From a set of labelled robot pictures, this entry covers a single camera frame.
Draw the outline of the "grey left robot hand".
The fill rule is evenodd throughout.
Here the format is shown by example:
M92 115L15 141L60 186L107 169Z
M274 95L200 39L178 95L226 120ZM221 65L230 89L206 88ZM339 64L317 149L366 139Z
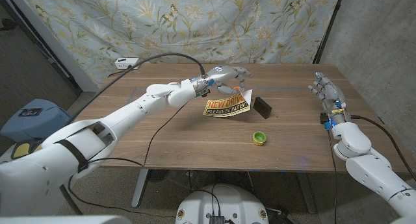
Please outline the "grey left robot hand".
M190 81L197 96L205 97L209 93L209 87L214 85L220 93L234 95L244 90L245 76L253 77L246 68L221 65ZM232 88L225 84L231 79L237 79L240 82L239 86Z

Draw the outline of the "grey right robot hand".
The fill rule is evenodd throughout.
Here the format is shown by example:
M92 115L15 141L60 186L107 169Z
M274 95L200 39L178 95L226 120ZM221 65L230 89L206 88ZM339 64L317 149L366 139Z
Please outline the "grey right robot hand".
M342 90L323 72L315 73L317 80L308 88L321 100L322 107L333 125L350 122L351 116L346 111L346 99Z

